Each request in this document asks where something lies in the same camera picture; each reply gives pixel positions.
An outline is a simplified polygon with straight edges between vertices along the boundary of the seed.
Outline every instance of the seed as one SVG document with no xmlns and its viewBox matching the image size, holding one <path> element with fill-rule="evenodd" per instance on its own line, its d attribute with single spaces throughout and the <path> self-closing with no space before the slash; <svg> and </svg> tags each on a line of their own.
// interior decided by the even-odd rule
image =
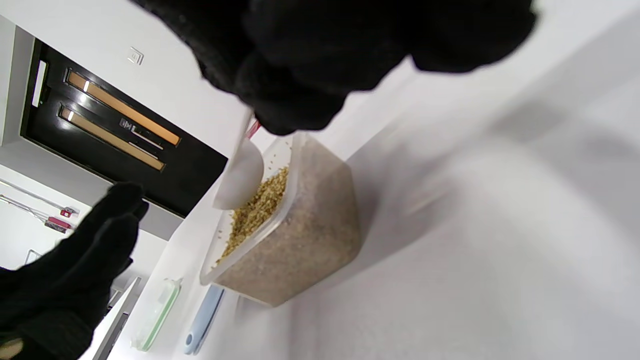
<svg viewBox="0 0 640 360">
<path fill-rule="evenodd" d="M 227 247 L 216 264 L 250 237 L 276 211 L 284 190 L 287 187 L 289 167 L 281 168 L 278 173 L 260 184 L 258 192 L 242 208 L 234 210 L 233 224 Z"/>
</svg>

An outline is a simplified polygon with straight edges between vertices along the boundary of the white countertop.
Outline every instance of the white countertop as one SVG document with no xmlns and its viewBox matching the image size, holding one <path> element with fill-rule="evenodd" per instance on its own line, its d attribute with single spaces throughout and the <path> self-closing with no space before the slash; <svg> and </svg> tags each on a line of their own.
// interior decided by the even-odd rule
<svg viewBox="0 0 640 360">
<path fill-rule="evenodd" d="M 565 84 L 613 63 L 573 55 L 587 44 L 609 56 L 597 61 L 615 61 L 596 36 L 638 5 L 541 2 L 548 11 L 534 38 L 499 66 L 445 76 L 405 63 L 374 93 L 352 97 L 317 137 L 351 165 L 360 255 L 275 309 L 227 292 L 191 357 L 181 343 L 206 292 L 198 274 L 220 214 L 214 185 L 169 241 L 111 359 L 637 358 L 639 234 L 554 162 L 596 166 L 579 138 L 587 122 L 521 135 L 533 134 L 529 106 L 566 100 L 564 110 L 580 110 L 572 101 L 583 89 Z M 561 62 L 577 72 L 543 77 Z M 183 277 L 182 293 L 150 352 L 132 350 L 165 277 Z"/>
</svg>

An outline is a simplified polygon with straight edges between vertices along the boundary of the finger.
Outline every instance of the finger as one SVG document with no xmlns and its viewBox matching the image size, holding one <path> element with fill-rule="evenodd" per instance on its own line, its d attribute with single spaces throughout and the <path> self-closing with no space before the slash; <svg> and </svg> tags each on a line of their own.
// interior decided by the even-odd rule
<svg viewBox="0 0 640 360">
<path fill-rule="evenodd" d="M 138 219 L 127 214 L 109 219 L 81 259 L 52 286 L 56 293 L 111 283 L 123 270 L 138 239 Z"/>
<path fill-rule="evenodd" d="M 138 206 L 138 208 L 133 211 L 133 216 L 135 216 L 138 219 L 138 221 L 140 221 L 142 220 L 143 217 L 145 217 L 148 210 L 149 210 L 149 203 L 146 201 L 143 201 L 142 204 L 140 204 L 140 206 Z"/>
<path fill-rule="evenodd" d="M 134 183 L 117 183 L 107 191 L 76 229 L 76 234 L 95 234 L 109 218 L 131 213 L 140 207 L 144 191 Z"/>
<path fill-rule="evenodd" d="M 118 183 L 112 186 L 107 195 L 80 222 L 71 236 L 30 267 L 37 268 L 47 262 L 46 266 L 50 271 L 67 271 L 87 251 L 95 234 L 109 218 L 126 213 L 135 213 L 136 218 L 144 216 L 148 204 L 144 205 L 142 195 L 142 187 L 137 184 Z"/>
</svg>

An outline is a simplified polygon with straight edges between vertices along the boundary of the black glove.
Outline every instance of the black glove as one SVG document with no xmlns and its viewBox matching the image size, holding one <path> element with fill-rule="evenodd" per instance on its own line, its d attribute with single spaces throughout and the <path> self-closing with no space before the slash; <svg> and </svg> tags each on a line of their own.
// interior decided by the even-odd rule
<svg viewBox="0 0 640 360">
<path fill-rule="evenodd" d="M 55 249 L 0 272 L 0 332 L 28 338 L 55 359 L 82 355 L 104 316 L 113 279 L 132 262 L 148 209 L 142 196 L 136 184 L 114 185 Z"/>
</svg>

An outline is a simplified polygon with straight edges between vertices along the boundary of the clear plastic container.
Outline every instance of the clear plastic container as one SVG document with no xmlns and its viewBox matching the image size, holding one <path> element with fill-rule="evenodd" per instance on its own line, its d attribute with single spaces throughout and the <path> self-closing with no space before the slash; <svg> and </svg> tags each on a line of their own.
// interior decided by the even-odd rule
<svg viewBox="0 0 640 360">
<path fill-rule="evenodd" d="M 131 339 L 131 347 L 148 351 L 153 345 L 166 316 L 171 311 L 180 293 L 180 280 L 165 279 L 157 300 L 147 309 L 147 318 L 136 335 Z"/>
<path fill-rule="evenodd" d="M 263 159 L 263 181 L 289 166 L 282 201 L 216 265 L 232 229 L 233 211 L 224 211 L 200 282 L 278 306 L 351 262 L 362 241 L 351 170 L 342 160 L 305 133 L 277 139 Z"/>
</svg>

